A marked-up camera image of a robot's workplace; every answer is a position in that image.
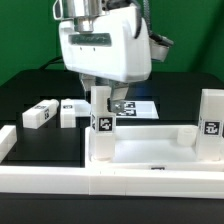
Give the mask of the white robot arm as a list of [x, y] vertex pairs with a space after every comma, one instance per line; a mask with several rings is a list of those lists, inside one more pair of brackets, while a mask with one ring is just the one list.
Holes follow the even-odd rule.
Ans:
[[147, 25], [136, 0], [56, 0], [53, 16], [66, 68], [80, 74], [86, 93], [111, 87], [108, 109], [118, 113], [131, 83], [151, 72]]

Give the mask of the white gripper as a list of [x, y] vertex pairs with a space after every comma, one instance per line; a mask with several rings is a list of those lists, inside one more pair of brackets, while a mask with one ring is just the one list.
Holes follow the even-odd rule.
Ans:
[[108, 110], [113, 113], [123, 112], [128, 83], [144, 81], [151, 72], [146, 23], [142, 21], [140, 33], [135, 38], [137, 9], [130, 6], [111, 10], [96, 18], [93, 28], [92, 33], [79, 33], [75, 31], [71, 20], [59, 24], [65, 66], [70, 71], [80, 73], [86, 100], [91, 99], [95, 76], [116, 80], [109, 82], [111, 93]]

